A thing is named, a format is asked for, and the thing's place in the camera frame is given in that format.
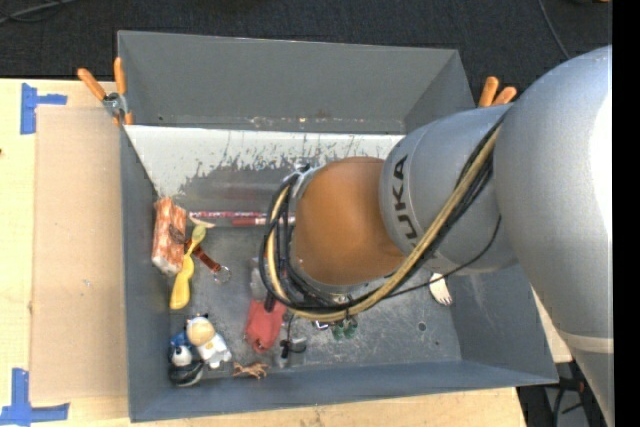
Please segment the pale grey metal gripper finger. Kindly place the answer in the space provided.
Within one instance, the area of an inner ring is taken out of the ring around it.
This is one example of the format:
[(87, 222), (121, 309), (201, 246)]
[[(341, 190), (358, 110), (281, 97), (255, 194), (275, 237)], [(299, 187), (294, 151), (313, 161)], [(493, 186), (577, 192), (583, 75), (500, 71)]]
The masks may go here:
[(290, 366), (299, 366), (305, 362), (308, 339), (295, 337), (290, 340), (288, 363)]

